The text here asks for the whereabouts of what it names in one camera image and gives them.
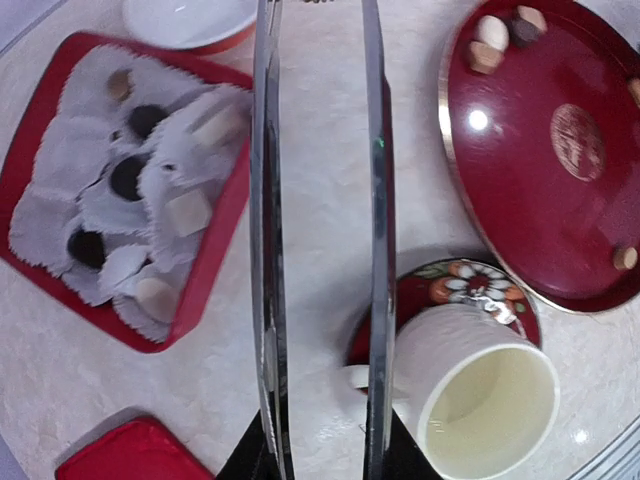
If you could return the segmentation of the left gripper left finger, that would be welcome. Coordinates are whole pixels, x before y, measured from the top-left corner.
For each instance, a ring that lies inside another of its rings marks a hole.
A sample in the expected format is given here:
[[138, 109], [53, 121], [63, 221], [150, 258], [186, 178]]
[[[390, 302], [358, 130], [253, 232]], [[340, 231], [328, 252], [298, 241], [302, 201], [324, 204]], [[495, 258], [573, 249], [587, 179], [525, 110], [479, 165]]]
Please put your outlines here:
[[261, 414], [257, 413], [226, 461], [216, 480], [273, 480], [277, 479], [262, 428]]

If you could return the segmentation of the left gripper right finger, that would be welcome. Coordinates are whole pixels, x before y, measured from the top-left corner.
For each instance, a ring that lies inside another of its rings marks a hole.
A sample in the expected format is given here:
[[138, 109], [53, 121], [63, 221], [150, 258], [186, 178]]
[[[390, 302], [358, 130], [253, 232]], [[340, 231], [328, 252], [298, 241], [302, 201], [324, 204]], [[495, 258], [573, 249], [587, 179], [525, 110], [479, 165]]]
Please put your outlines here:
[[396, 411], [393, 411], [390, 446], [387, 452], [387, 478], [390, 480], [440, 479]]

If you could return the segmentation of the white oval chocolate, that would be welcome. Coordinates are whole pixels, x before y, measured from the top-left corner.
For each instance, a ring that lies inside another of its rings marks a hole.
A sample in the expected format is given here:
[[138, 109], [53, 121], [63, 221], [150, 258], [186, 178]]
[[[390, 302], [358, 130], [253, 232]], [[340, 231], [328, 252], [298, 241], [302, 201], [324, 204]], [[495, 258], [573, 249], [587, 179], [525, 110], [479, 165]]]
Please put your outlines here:
[[169, 324], [174, 318], [179, 293], [166, 282], [149, 277], [137, 282], [134, 298], [150, 317], [158, 322]]

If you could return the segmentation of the metal serving tongs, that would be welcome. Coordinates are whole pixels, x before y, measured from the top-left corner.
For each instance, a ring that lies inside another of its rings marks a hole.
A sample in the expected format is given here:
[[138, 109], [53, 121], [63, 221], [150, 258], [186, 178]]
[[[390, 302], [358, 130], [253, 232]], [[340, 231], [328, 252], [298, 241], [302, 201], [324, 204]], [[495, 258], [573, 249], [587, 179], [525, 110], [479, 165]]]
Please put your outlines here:
[[[391, 94], [378, 4], [362, 4], [372, 189], [372, 292], [364, 473], [381, 479], [391, 444], [396, 230]], [[279, 128], [282, 4], [257, 4], [250, 141], [253, 331], [268, 478], [294, 476], [288, 415]]]

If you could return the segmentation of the white square chocolate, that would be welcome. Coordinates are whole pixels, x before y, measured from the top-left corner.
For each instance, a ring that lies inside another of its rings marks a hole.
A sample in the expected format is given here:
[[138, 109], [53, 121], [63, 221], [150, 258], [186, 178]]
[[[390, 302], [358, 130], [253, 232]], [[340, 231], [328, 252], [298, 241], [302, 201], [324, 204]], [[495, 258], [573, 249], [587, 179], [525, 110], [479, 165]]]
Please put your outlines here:
[[168, 201], [165, 210], [181, 237], [204, 230], [212, 217], [211, 204], [200, 189], [192, 189]]

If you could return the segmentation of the dark square chocolate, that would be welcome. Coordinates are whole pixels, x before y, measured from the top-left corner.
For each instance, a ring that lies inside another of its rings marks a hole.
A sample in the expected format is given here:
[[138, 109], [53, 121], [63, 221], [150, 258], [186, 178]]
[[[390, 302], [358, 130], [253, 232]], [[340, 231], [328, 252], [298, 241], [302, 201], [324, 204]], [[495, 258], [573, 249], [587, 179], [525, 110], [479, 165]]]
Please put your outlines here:
[[138, 156], [130, 156], [120, 161], [112, 170], [109, 185], [113, 193], [126, 201], [142, 199], [138, 192], [139, 176], [146, 162]]

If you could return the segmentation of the round dark red tray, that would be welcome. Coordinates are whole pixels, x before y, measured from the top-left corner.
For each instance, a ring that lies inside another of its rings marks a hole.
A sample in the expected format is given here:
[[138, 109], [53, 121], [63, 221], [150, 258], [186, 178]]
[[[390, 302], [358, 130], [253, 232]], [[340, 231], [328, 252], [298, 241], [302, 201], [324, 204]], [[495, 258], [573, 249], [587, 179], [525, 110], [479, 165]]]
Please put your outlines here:
[[639, 295], [639, 55], [575, 1], [536, 1], [547, 30], [497, 69], [471, 66], [481, 18], [513, 23], [514, 1], [482, 1], [440, 67], [439, 124], [458, 191], [490, 251], [546, 303], [606, 312]]

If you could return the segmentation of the white rectangular chocolate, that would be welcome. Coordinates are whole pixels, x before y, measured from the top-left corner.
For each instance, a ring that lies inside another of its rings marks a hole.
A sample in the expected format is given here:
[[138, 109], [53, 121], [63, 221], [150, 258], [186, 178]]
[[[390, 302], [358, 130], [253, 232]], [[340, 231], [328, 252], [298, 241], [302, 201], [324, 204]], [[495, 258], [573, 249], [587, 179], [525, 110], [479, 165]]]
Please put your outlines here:
[[234, 106], [227, 106], [207, 118], [192, 132], [192, 137], [202, 147], [213, 147], [226, 141], [244, 127], [244, 115]]

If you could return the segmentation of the dark brown chocolate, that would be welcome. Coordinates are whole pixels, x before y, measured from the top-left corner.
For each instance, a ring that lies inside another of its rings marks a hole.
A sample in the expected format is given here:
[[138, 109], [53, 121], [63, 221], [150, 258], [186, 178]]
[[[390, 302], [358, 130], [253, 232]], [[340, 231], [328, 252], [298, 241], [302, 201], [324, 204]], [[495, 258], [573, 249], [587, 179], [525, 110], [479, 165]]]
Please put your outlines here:
[[129, 113], [127, 125], [137, 138], [146, 140], [156, 126], [168, 116], [169, 113], [159, 105], [140, 105]]

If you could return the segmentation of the tan ridged square chocolate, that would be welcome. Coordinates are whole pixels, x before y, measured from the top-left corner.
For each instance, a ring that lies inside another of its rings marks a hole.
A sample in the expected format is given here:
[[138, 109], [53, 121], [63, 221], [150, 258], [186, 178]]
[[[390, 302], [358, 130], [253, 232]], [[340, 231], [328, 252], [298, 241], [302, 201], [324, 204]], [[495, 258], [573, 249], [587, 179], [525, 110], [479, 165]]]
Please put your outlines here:
[[131, 71], [129, 69], [120, 69], [113, 72], [107, 79], [106, 89], [109, 97], [115, 102], [122, 103], [126, 101], [133, 91]]

